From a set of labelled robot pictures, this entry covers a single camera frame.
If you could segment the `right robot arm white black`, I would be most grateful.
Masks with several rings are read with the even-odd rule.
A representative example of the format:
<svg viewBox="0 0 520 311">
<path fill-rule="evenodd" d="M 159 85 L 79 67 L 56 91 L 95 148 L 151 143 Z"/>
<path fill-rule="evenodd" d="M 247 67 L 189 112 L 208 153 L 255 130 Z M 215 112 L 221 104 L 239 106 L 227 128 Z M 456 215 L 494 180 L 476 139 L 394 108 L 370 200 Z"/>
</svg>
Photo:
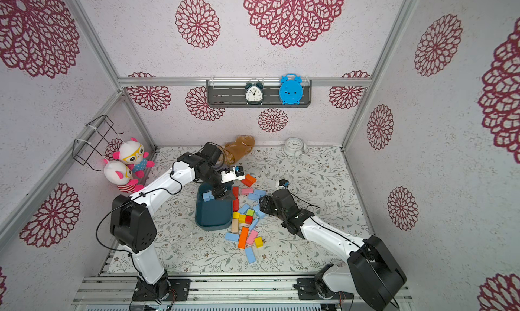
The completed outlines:
<svg viewBox="0 0 520 311">
<path fill-rule="evenodd" d="M 302 300 L 331 300 L 359 296 L 373 310 L 399 308 L 396 296 L 407 277 L 389 248 L 378 237 L 355 237 L 320 219 L 308 208 L 297 205 L 299 197 L 280 180 L 278 190 L 259 199 L 260 210 L 281 220 L 292 235 L 313 242 L 340 258 L 329 263 L 314 278 L 299 278 L 294 288 Z"/>
</svg>

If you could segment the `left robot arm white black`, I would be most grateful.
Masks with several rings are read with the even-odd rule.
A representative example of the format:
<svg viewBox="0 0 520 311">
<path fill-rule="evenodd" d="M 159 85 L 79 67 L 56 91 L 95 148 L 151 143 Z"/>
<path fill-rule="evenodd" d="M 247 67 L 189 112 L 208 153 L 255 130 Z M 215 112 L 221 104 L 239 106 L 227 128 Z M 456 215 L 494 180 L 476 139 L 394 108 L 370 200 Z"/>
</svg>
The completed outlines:
<svg viewBox="0 0 520 311">
<path fill-rule="evenodd" d="M 208 142 L 197 153 L 181 155 L 169 171 L 142 190 L 128 197 L 119 195 L 112 202 L 110 232 L 130 253 L 138 283 L 157 298 L 166 296 L 169 281 L 154 246 L 157 228 L 153 216 L 186 185 L 200 180 L 200 190 L 210 193 L 211 198 L 205 201 L 199 194 L 197 207 L 205 208 L 211 218 L 231 218 L 236 200 L 232 186 L 234 181 L 245 179 L 245 172 L 241 166 L 218 169 L 216 163 L 222 154 L 218 145 Z"/>
</svg>

